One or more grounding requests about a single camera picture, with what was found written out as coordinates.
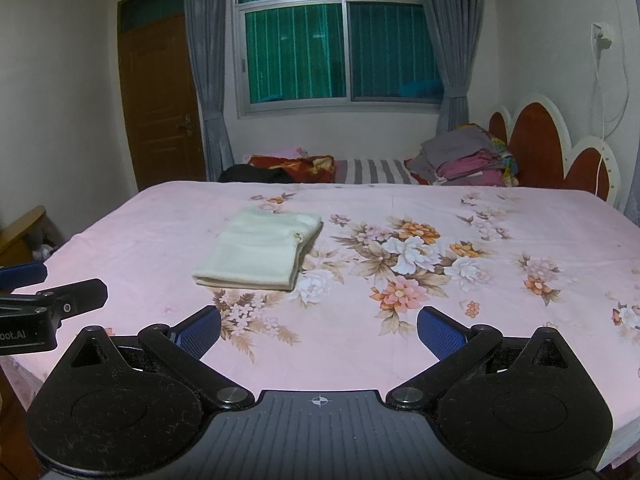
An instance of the white cable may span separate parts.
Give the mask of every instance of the white cable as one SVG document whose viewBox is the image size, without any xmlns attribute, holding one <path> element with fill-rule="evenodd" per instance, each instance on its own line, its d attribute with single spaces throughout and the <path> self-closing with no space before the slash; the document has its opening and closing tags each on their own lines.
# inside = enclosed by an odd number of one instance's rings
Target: white cable
<svg viewBox="0 0 640 480">
<path fill-rule="evenodd" d="M 605 139 L 607 139 L 607 137 L 609 137 L 620 125 L 620 121 L 622 120 L 622 117 L 624 116 L 625 112 L 626 112 L 626 108 L 628 106 L 629 103 L 629 99 L 630 99 L 630 88 L 629 88 L 629 76 L 628 76 L 628 71 L 626 68 L 626 48 L 625 48 L 625 33 L 623 30 L 623 26 L 622 26 L 622 11 L 620 10 L 620 0 L 615 0 L 616 1 L 616 10 L 618 12 L 618 25 L 619 25 L 619 29 L 620 29 L 620 41 L 621 41 L 621 49 L 622 49 L 622 70 L 623 73 L 625 75 L 625 87 L 626 87 L 626 95 L 625 95 L 625 99 L 622 105 L 622 108 L 620 108 L 620 111 L 613 116 L 611 119 L 607 119 L 605 117 L 605 113 L 604 113 L 604 108 L 603 108 L 603 112 L 602 112 L 602 117 L 600 117 L 596 111 L 593 109 L 593 103 L 589 102 L 589 107 L 591 109 L 591 112 L 598 118 L 601 120 L 604 120 L 606 123 L 613 123 L 615 121 L 618 121 L 618 124 L 616 124 L 612 130 L 608 133 L 605 134 Z M 593 51 L 593 36 L 591 37 L 590 41 L 591 43 L 591 49 Z"/>
<path fill-rule="evenodd" d="M 589 30 L 589 42 L 591 43 L 591 57 L 593 57 L 593 66 L 596 70 L 596 83 L 598 86 L 598 92 L 600 92 L 600 99 L 602 100 L 602 147 L 600 149 L 600 162 L 598 164 L 598 171 L 596 171 L 596 196 L 598 196 L 598 191 L 600 190 L 600 169 L 602 168 L 602 163 L 604 162 L 604 141 L 606 139 L 607 129 L 606 123 L 604 120 L 605 115 L 605 105 L 604 105 L 604 93 L 602 92 L 602 84 L 600 83 L 600 70 L 598 69 L 598 60 L 596 59 L 596 51 L 593 47 L 593 25 L 590 26 Z"/>
</svg>

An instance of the striped bedsheet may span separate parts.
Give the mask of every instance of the striped bedsheet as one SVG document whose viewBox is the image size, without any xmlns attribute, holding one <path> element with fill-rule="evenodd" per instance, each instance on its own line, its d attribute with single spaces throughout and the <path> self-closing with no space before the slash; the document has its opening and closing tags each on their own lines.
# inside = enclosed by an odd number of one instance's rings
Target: striped bedsheet
<svg viewBox="0 0 640 480">
<path fill-rule="evenodd" d="M 348 158 L 335 162 L 336 184 L 418 184 L 401 160 Z"/>
</svg>

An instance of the curtain tieback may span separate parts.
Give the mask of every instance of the curtain tieback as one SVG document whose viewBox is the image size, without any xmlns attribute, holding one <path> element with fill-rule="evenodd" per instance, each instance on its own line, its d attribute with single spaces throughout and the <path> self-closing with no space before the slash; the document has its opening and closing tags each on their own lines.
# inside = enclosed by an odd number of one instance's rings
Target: curtain tieback
<svg viewBox="0 0 640 480">
<path fill-rule="evenodd" d="M 466 86 L 452 86 L 444 89 L 444 97 L 454 99 L 456 97 L 466 97 L 469 90 Z"/>
<path fill-rule="evenodd" d="M 215 119 L 221 119 L 222 112 L 204 112 L 202 114 L 203 121 L 213 121 Z"/>
</svg>

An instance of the pink floral bedsheet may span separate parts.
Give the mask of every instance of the pink floral bedsheet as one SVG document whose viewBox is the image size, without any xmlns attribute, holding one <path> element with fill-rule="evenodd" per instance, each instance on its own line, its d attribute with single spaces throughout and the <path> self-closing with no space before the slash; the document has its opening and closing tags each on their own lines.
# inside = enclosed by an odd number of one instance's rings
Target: pink floral bedsheet
<svg viewBox="0 0 640 480">
<path fill-rule="evenodd" d="M 292 293 L 191 278 L 248 203 L 322 215 Z M 256 396 L 372 388 L 384 397 L 436 361 L 415 328 L 433 305 L 509 336 L 558 328 L 614 417 L 602 465 L 640 439 L 640 230 L 584 192 L 174 182 L 72 238 L 47 267 L 47 281 L 25 292 L 98 277 L 110 298 L 66 320 L 55 351 L 1 362 L 24 404 L 83 326 L 130 335 L 211 303 L 222 338 L 203 361 Z"/>
</svg>

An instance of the white wall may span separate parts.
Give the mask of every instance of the white wall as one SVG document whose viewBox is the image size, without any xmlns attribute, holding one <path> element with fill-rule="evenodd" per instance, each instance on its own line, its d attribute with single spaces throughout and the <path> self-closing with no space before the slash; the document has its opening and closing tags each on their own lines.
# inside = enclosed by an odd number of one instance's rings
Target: white wall
<svg viewBox="0 0 640 480">
<path fill-rule="evenodd" d="M 65 237 L 127 198 L 107 0 L 0 0 L 0 215 L 38 204 Z"/>
<path fill-rule="evenodd" d="M 109 0 L 109 49 L 114 95 L 120 99 L 118 77 L 116 8 L 119 0 Z M 232 45 L 231 0 L 227 6 L 226 44 Z M 484 27 L 478 47 L 474 77 L 469 92 L 471 120 L 487 123 L 491 108 L 499 101 L 498 33 L 495 0 L 486 0 Z M 238 118 L 233 51 L 226 50 L 225 121 L 236 160 L 245 153 L 260 153 L 290 146 L 303 146 L 311 153 L 337 157 L 409 157 L 419 145 L 434 135 L 436 112 L 319 112 L 281 116 Z M 122 107 L 115 108 L 120 151 L 126 168 L 130 193 L 136 183 L 129 156 Z"/>
<path fill-rule="evenodd" d="M 608 22 L 616 43 L 604 51 L 600 75 L 606 116 L 622 108 L 626 87 L 622 35 L 616 0 L 496 0 L 500 38 L 502 100 L 514 111 L 531 92 L 546 94 L 560 108 L 574 144 L 602 135 L 602 122 L 590 111 L 595 71 L 590 47 L 592 22 Z M 607 139 L 622 174 L 620 209 L 633 177 L 640 137 L 640 26 L 635 0 L 620 0 L 630 101 L 619 127 Z M 593 99 L 600 114 L 600 95 Z M 607 125 L 609 133 L 614 124 Z"/>
</svg>

